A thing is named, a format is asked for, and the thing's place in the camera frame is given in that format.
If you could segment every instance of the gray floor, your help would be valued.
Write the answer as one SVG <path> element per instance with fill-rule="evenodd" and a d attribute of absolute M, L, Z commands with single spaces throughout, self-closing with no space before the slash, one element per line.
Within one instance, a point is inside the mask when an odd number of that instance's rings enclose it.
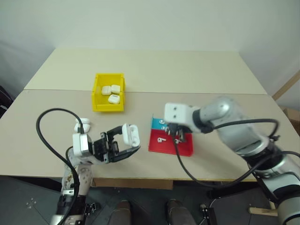
<path fill-rule="evenodd" d="M 0 177 L 0 218 L 6 225 L 46 225 L 56 210 L 59 193 L 33 186 L 9 177 Z M 191 211 L 196 222 L 202 214 L 199 204 L 210 200 L 202 187 L 175 186 L 170 190 L 91 188 L 87 202 L 99 202 L 101 210 L 92 214 L 88 225 L 106 225 L 116 204 L 128 199 L 132 204 L 134 225 L 166 225 L 165 203 L 176 198 Z M 259 189 L 218 199 L 213 207 L 218 225 L 277 225 L 276 217 L 248 214 L 248 207 L 268 208 L 269 203 Z"/>

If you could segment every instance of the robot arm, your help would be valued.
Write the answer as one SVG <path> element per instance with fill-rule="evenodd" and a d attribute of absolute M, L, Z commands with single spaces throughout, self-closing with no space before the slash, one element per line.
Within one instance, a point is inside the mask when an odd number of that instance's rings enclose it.
<path fill-rule="evenodd" d="M 115 135 L 123 135 L 123 141 L 129 149 L 119 151 Z M 92 182 L 91 165 L 101 165 L 118 162 L 133 155 L 140 148 L 140 138 L 136 125 L 124 124 L 110 131 L 102 132 L 100 139 L 94 143 L 88 134 L 73 134 L 73 147 L 67 151 L 67 158 L 76 169 L 79 177 L 79 193 L 75 205 L 63 224 L 83 225 L 86 217 L 96 209 L 96 205 L 85 203 L 90 184 Z M 51 219 L 51 225 L 57 225 L 70 207 L 74 196 L 74 178 L 70 168 L 65 165 L 62 178 L 62 189 L 57 204 L 56 214 Z"/>
<path fill-rule="evenodd" d="M 203 108 L 183 104 L 165 105 L 168 134 L 209 133 L 214 127 L 232 121 L 247 120 L 240 106 L 232 99 L 219 97 Z M 280 152 L 270 137 L 260 133 L 253 124 L 239 124 L 217 129 L 222 142 L 241 156 L 251 168 L 261 159 Z M 267 197 L 279 204 L 280 224 L 300 224 L 300 167 L 288 155 L 266 161 L 253 174 Z"/>

